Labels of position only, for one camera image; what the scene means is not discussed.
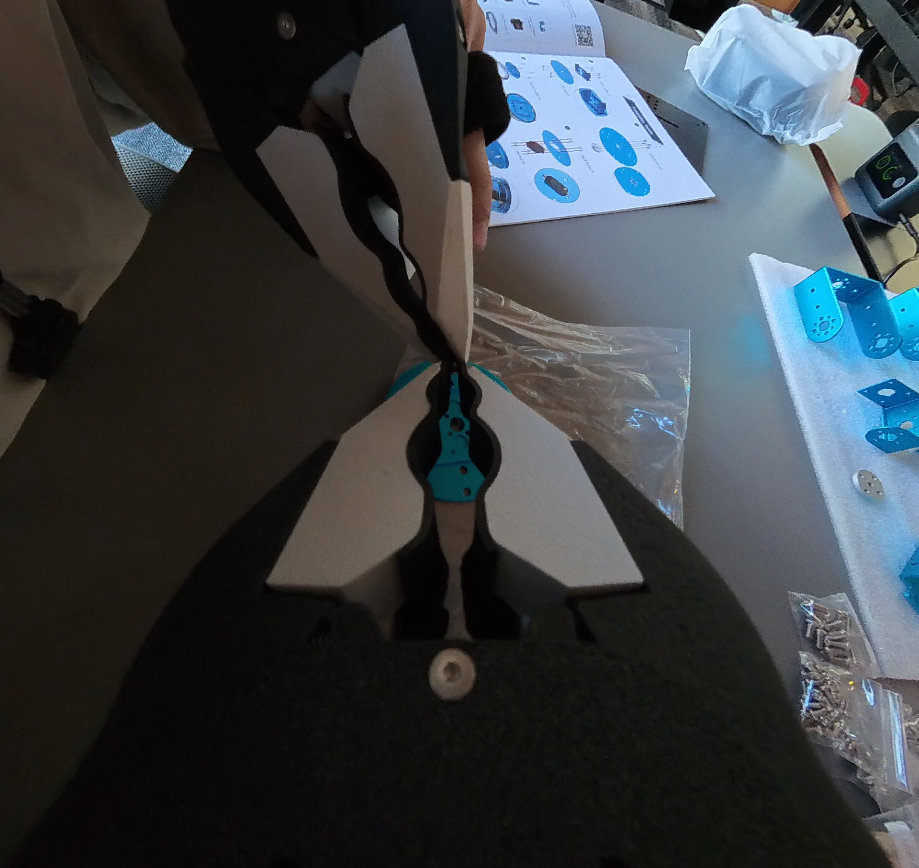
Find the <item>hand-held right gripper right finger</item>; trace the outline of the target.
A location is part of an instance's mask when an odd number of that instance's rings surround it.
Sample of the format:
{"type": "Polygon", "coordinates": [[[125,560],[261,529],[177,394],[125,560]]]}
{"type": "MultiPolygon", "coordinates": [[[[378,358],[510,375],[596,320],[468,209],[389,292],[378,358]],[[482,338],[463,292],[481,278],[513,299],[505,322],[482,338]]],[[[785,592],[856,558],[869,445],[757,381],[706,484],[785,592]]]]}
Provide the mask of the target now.
{"type": "Polygon", "coordinates": [[[478,368],[475,420],[493,448],[461,567],[470,632],[520,632],[545,606],[642,587],[575,443],[478,368]]]}

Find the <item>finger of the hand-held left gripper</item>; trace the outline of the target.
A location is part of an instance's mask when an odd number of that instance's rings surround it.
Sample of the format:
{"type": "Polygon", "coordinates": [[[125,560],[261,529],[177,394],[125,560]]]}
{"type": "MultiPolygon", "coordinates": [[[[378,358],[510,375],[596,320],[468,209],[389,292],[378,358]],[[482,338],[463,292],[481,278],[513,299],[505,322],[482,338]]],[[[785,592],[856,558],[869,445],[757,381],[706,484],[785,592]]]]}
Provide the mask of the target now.
{"type": "Polygon", "coordinates": [[[323,137],[342,232],[315,243],[351,293],[440,361],[465,363],[472,326],[472,188],[462,121],[467,61],[456,30],[398,24],[314,85],[339,128],[323,137]]]}
{"type": "Polygon", "coordinates": [[[374,190],[371,170],[337,166],[325,138],[278,127],[257,154],[321,266],[434,361],[451,346],[427,310],[422,272],[400,240],[401,216],[374,190]]]}

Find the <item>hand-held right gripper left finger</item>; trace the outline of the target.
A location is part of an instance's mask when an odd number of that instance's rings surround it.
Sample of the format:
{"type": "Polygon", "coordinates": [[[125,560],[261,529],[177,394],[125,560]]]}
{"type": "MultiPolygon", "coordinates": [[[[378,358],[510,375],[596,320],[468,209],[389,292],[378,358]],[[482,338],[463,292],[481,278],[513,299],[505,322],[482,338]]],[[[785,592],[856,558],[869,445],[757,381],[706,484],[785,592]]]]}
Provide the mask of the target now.
{"type": "Polygon", "coordinates": [[[425,368],[339,439],[269,588],[364,605],[392,634],[444,633],[444,557],[408,453],[440,370],[425,368]]]}

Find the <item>blue round metal plate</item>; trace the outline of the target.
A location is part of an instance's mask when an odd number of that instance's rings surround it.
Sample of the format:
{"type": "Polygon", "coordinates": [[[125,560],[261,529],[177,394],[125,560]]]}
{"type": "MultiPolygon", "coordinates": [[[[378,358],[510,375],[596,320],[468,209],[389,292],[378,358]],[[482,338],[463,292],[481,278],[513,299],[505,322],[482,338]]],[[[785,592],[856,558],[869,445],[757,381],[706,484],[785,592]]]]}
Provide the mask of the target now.
{"type": "MultiPolygon", "coordinates": [[[[429,368],[430,364],[430,361],[418,357],[410,350],[407,351],[400,364],[401,369],[386,392],[385,399],[389,400],[396,395],[429,368]]],[[[480,364],[472,366],[510,392],[495,373],[480,364]]],[[[484,475],[470,457],[470,424],[461,407],[457,374],[452,374],[450,379],[448,408],[439,419],[441,452],[427,475],[427,481],[431,485],[435,500],[446,503],[469,503],[475,500],[484,482],[484,475]]]]}

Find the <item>clear plastic bag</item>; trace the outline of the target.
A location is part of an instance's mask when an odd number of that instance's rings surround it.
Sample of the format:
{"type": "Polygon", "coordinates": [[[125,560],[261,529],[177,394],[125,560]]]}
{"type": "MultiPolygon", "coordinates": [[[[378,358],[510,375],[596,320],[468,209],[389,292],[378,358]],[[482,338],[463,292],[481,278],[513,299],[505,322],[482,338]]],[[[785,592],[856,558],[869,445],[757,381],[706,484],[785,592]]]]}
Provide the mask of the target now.
{"type": "Polygon", "coordinates": [[[683,528],[689,330],[566,323],[476,286],[470,357],[683,528]]]}

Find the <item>grey desk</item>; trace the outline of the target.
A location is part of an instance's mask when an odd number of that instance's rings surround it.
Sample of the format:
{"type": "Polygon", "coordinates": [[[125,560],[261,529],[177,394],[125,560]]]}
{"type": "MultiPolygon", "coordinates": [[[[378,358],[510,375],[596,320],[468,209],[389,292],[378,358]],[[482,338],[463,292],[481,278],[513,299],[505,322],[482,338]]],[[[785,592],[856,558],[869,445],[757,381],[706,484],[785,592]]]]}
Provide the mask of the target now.
{"type": "Polygon", "coordinates": [[[3,866],[887,866],[783,684],[841,569],[750,249],[842,232],[714,116],[721,200],[504,228],[482,283],[691,330],[687,536],[600,474],[649,586],[460,642],[263,581],[395,336],[197,153],[2,460],[3,866]]]}

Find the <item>person's left hand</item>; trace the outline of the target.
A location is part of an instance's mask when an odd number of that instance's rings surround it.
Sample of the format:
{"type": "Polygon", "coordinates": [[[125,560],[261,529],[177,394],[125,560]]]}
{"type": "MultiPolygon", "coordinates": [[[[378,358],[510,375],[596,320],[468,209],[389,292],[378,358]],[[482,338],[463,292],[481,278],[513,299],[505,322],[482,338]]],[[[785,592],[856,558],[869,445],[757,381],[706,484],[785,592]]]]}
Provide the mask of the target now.
{"type": "MultiPolygon", "coordinates": [[[[485,40],[485,17],[477,0],[459,0],[469,51],[481,52],[485,40]]],[[[482,130],[469,133],[463,140],[463,153],[472,194],[473,250],[481,252],[487,244],[491,214],[491,175],[482,130]]]]}

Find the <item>white instruction manual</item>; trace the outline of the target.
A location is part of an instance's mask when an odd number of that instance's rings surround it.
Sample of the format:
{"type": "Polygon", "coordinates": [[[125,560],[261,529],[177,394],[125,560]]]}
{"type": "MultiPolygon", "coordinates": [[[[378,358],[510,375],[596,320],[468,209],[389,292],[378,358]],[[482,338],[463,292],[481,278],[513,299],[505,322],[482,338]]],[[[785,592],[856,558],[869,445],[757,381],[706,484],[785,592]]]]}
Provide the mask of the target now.
{"type": "Polygon", "coordinates": [[[509,126],[486,148],[491,225],[706,201],[714,192],[605,53],[591,0],[478,0],[509,126]]]}

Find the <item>dark grey perforated plate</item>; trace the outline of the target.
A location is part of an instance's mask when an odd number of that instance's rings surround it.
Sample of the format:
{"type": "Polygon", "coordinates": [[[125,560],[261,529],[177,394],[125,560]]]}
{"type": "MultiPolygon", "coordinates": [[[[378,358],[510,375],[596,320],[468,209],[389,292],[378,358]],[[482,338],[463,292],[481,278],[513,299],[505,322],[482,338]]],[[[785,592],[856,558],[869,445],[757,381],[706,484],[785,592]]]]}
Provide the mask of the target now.
{"type": "Polygon", "coordinates": [[[638,93],[687,161],[699,175],[703,175],[708,138],[707,124],[647,90],[638,88],[638,93]]]}

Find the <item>white foam sheet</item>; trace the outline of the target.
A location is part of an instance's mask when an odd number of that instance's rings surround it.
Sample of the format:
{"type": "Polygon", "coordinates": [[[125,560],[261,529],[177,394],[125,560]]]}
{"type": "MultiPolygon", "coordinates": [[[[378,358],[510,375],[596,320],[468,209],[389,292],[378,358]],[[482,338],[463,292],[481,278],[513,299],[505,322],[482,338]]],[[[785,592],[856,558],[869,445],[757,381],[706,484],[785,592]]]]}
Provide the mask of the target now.
{"type": "Polygon", "coordinates": [[[823,344],[811,342],[793,287],[811,269],[752,253],[764,314],[810,460],[846,565],[860,618],[883,677],[918,678],[918,618],[902,596],[900,572],[918,542],[917,454],[888,455],[865,440],[881,410],[858,390],[894,378],[917,388],[917,362],[861,351],[849,319],[823,344]],[[859,469],[876,474],[883,500],[854,487],[859,469]]]}

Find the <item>pile of screw bags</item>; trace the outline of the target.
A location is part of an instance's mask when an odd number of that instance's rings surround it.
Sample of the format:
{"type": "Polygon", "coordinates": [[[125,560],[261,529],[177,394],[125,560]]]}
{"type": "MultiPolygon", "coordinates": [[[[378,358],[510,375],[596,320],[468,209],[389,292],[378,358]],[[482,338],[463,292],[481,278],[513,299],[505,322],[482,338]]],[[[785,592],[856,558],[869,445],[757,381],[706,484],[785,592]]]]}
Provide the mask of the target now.
{"type": "Polygon", "coordinates": [[[812,740],[854,769],[881,810],[917,805],[917,712],[885,687],[874,650],[845,593],[789,591],[798,633],[798,716],[812,740]]]}

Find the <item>white plastic wrap bundle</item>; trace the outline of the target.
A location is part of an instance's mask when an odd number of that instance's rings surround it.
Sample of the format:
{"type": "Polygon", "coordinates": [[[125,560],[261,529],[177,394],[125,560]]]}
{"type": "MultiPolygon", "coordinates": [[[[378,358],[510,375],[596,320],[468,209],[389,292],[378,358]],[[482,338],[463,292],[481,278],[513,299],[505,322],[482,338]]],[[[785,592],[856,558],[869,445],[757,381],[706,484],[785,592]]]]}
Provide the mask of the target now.
{"type": "Polygon", "coordinates": [[[684,68],[760,135],[807,147],[842,129],[859,57],[844,37],[814,36],[741,4],[690,47],[684,68]]]}

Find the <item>black digital device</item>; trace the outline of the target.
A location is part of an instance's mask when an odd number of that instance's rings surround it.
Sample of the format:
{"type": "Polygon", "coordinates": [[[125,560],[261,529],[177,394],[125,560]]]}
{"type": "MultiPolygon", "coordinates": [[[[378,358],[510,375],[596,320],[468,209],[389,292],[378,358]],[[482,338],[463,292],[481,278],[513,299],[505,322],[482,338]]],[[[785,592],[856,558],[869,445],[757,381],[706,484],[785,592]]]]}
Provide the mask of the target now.
{"type": "Polygon", "coordinates": [[[888,223],[917,216],[917,135],[900,133],[858,168],[855,179],[871,216],[888,223]]]}

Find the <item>small blue angled bracket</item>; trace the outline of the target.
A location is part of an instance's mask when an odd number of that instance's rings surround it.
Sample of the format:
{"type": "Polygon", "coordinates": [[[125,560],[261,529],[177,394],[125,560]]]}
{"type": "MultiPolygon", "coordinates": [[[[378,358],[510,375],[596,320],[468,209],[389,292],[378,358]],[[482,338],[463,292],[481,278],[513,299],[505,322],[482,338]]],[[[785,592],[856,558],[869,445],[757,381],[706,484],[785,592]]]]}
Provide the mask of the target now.
{"type": "Polygon", "coordinates": [[[918,451],[917,391],[890,378],[858,393],[881,410],[881,423],[865,434],[868,443],[888,455],[918,451]]]}

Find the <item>blue metal U bracket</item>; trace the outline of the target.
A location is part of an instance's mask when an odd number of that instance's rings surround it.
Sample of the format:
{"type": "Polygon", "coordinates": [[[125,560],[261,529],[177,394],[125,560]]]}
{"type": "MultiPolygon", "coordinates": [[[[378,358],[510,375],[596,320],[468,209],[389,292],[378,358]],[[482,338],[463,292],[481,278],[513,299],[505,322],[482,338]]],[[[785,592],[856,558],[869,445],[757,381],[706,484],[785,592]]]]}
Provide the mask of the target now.
{"type": "Polygon", "coordinates": [[[823,344],[835,338],[848,318],[863,354],[890,357],[902,345],[890,301],[880,282],[824,267],[793,287],[807,338],[823,344]]]}
{"type": "Polygon", "coordinates": [[[891,312],[895,318],[901,336],[900,352],[908,361],[919,361],[918,313],[919,292],[913,287],[889,300],[891,312]]]}

